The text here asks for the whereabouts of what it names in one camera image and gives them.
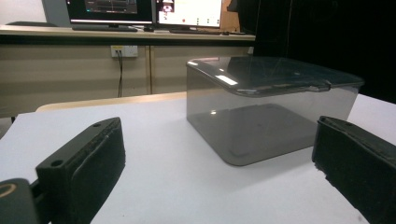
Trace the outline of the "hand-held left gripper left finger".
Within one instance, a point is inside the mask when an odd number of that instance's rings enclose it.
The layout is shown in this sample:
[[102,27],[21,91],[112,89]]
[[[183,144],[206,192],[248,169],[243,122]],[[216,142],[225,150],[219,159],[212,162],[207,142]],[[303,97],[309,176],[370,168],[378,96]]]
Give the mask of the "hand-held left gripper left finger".
[[94,123],[36,167],[52,224],[90,224],[117,184],[126,154],[119,118]]

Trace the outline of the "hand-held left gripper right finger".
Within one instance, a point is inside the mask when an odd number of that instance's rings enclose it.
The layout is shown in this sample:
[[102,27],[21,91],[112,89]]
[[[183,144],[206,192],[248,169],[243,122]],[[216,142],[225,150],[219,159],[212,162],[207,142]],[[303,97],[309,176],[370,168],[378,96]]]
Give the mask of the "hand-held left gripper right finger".
[[396,224],[396,146],[322,116],[312,162],[370,224]]

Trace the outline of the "smoky transparent plastic box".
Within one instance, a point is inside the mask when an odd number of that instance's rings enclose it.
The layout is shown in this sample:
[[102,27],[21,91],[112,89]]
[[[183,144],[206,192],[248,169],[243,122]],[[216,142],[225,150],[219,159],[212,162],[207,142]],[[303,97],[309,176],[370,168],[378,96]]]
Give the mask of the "smoky transparent plastic box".
[[313,146],[318,119],[347,119],[364,83],[281,57],[201,58],[186,67],[188,122],[236,166]]

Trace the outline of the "white table sheet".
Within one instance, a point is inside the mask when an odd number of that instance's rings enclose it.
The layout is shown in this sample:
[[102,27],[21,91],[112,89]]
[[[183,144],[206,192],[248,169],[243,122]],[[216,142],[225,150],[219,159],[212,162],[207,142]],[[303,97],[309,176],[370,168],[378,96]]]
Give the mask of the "white table sheet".
[[0,139],[0,181],[88,126],[121,120],[126,166],[93,224],[369,224],[311,161],[310,148],[236,167],[186,120],[185,99],[21,114]]

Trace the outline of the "long beige wooden desk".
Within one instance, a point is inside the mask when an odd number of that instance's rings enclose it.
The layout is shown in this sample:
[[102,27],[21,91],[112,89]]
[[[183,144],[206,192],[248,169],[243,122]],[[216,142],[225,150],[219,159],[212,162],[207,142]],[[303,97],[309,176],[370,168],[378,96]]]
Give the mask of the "long beige wooden desk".
[[[245,56],[254,40],[0,25],[0,118],[51,103],[184,91],[187,60]],[[111,46],[137,46],[138,56],[113,58]]]

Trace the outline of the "black curtain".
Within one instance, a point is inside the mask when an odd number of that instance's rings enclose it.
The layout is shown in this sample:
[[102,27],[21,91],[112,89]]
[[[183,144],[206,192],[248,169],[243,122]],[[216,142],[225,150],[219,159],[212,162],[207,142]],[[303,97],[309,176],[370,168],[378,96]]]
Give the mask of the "black curtain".
[[396,104],[396,0],[235,0],[255,56],[362,77],[361,93]]

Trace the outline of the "black keyboard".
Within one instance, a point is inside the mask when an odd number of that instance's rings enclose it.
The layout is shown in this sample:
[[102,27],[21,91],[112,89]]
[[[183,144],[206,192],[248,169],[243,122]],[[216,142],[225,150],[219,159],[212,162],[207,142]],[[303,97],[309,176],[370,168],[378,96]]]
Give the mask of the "black keyboard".
[[183,30],[183,29],[172,29],[169,30],[171,34],[180,35],[221,35],[222,32],[217,31],[203,31],[203,30]]
[[97,31],[97,32],[137,32],[134,27],[128,26],[108,26],[108,25],[76,25],[72,26],[74,31]]

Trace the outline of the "dark-screen computer monitor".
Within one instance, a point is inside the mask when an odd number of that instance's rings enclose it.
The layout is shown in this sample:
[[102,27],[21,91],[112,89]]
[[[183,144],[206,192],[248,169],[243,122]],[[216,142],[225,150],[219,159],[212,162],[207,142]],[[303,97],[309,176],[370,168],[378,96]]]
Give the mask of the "dark-screen computer monitor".
[[152,24],[152,0],[64,0],[72,24]]

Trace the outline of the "brown cardboard box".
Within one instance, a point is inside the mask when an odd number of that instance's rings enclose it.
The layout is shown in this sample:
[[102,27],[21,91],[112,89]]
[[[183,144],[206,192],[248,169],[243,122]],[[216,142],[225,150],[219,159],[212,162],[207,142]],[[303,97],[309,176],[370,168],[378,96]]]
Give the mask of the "brown cardboard box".
[[220,29],[223,31],[239,31],[239,17],[236,0],[221,0]]

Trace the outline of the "white-screen computer monitor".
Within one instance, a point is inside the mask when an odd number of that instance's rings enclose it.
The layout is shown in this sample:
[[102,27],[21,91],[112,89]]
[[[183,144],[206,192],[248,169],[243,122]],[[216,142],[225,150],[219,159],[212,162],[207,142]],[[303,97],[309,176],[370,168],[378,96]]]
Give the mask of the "white-screen computer monitor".
[[161,25],[220,27],[222,0],[156,0]]

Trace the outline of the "white wall socket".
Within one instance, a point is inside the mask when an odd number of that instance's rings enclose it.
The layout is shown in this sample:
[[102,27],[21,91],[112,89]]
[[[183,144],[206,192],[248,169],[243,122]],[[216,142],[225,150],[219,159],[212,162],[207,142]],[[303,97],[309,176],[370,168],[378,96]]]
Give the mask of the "white wall socket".
[[138,56],[137,46],[111,46],[110,52],[113,58],[117,58],[117,57],[133,58]]

